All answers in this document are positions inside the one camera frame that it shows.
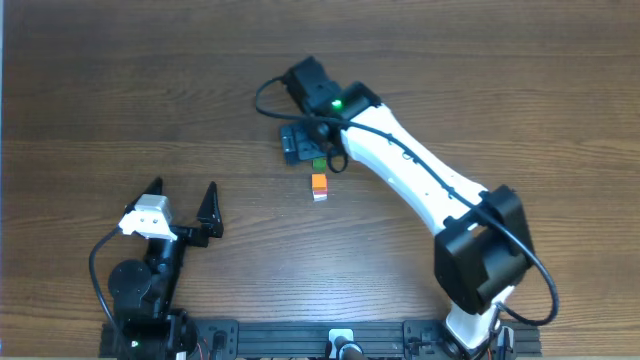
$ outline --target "table top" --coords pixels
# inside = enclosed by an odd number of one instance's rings
[[[195,224],[216,181],[224,238],[189,249],[174,304],[241,321],[443,318],[433,239],[364,166],[285,166],[256,114],[309,54],[360,80],[464,176],[515,188],[555,277],[546,355],[628,355],[640,338],[640,3],[40,1],[6,4],[2,355],[95,356],[94,244],[156,176]],[[265,105],[294,112],[275,87]],[[103,288],[141,238],[101,251]],[[549,308],[534,271],[509,304]]]

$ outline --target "wood grain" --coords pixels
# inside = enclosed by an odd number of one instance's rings
[[[444,317],[432,237],[363,166],[287,168],[255,89],[308,54],[362,80],[425,146],[523,198],[554,275],[546,355],[632,355],[640,338],[640,4],[524,1],[7,1],[1,355],[95,356],[87,272],[122,206],[165,178],[193,224],[216,181],[224,239],[191,249],[175,299],[241,321]],[[295,111],[277,88],[265,104]],[[122,237],[113,266],[144,253]],[[549,306],[531,273],[510,300]]]

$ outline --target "green block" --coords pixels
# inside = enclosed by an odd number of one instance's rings
[[[313,171],[318,173],[323,173],[327,171],[327,159],[326,158],[317,158],[313,159]]]

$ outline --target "wooden table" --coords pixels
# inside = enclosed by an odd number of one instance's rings
[[[560,316],[546,355],[638,353],[636,1],[7,1],[4,355],[95,356],[87,257],[157,175],[180,224],[216,181],[226,227],[189,249],[175,305],[241,321],[443,318],[433,241],[371,171],[286,167],[255,89],[314,54],[362,80],[446,163],[519,191]],[[295,111],[281,89],[265,104]],[[112,240],[111,269],[145,241]],[[548,293],[531,272],[510,304]]]

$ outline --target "orange block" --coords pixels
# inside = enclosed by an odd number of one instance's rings
[[[311,175],[311,189],[312,190],[327,190],[327,175],[325,174],[312,174]]]

